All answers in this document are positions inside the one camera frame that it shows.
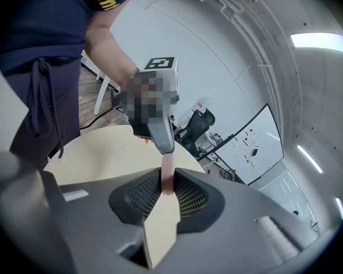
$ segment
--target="person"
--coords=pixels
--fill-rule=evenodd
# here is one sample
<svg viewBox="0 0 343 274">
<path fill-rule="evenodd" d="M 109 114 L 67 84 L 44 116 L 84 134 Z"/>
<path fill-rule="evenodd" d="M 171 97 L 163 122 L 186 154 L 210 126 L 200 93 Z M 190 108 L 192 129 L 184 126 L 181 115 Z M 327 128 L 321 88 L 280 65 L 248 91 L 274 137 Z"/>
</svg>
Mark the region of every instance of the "person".
<svg viewBox="0 0 343 274">
<path fill-rule="evenodd" d="M 64 145 L 80 135 L 82 51 L 121 90 L 139 71 L 109 31 L 130 0 L 7 1 L 11 12 L 0 24 L 0 70 L 29 108 L 10 151 L 41 170 L 47 156 L 61 150 L 61 157 Z"/>
</svg>

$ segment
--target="navy t-shirt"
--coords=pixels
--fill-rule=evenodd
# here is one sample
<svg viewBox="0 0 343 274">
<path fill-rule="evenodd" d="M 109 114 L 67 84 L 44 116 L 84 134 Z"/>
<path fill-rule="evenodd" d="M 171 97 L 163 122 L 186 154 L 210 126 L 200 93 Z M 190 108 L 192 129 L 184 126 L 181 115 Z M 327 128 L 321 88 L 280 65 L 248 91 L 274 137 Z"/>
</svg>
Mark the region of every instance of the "navy t-shirt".
<svg viewBox="0 0 343 274">
<path fill-rule="evenodd" d="M 95 11 L 126 0 L 24 0 L 0 37 L 0 69 L 8 72 L 39 57 L 79 58 Z"/>
</svg>

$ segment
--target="mesh grille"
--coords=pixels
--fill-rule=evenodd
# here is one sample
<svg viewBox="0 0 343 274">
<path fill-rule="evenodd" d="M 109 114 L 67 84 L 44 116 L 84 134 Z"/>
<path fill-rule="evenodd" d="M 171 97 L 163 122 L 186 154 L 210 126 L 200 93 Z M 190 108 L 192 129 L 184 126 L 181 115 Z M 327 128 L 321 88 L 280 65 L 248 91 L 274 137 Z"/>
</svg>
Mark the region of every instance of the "mesh grille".
<svg viewBox="0 0 343 274">
<path fill-rule="evenodd" d="M 181 219 L 187 218 L 204 208 L 207 196 L 204 191 L 187 178 L 176 178 L 176 195 Z"/>
<path fill-rule="evenodd" d="M 126 196 L 126 202 L 147 218 L 160 197 L 160 173 L 156 173 L 144 183 L 132 189 Z"/>
</svg>

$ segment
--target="black chair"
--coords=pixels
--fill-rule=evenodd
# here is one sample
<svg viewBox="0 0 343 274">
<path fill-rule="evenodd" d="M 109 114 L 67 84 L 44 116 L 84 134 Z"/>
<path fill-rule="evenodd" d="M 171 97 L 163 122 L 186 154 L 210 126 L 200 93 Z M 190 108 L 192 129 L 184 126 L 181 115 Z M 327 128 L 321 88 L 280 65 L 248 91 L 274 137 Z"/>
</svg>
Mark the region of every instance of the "black chair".
<svg viewBox="0 0 343 274">
<path fill-rule="evenodd" d="M 176 142 L 187 149 L 190 154 L 192 154 L 195 158 L 198 158 L 200 157 L 200 152 L 196 148 L 195 142 L 209 128 L 209 120 L 204 117 L 204 114 L 197 110 L 193 113 L 188 125 L 184 129 L 179 130 L 174 138 Z M 181 137 L 180 135 L 184 131 L 186 131 L 186 134 Z"/>
<path fill-rule="evenodd" d="M 208 108 L 206 108 L 206 111 L 202 114 L 202 116 L 209 122 L 210 126 L 213 126 L 216 119 Z"/>
</svg>

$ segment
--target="whiteboard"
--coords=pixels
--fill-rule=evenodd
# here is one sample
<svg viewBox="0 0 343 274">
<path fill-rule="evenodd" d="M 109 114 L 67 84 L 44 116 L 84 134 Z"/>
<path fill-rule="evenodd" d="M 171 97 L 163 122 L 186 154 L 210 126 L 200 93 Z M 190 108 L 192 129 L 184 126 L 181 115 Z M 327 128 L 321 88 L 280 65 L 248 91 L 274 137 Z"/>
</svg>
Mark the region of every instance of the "whiteboard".
<svg viewBox="0 0 343 274">
<path fill-rule="evenodd" d="M 278 163 L 284 152 L 268 104 L 216 153 L 245 184 L 255 181 Z"/>
</svg>

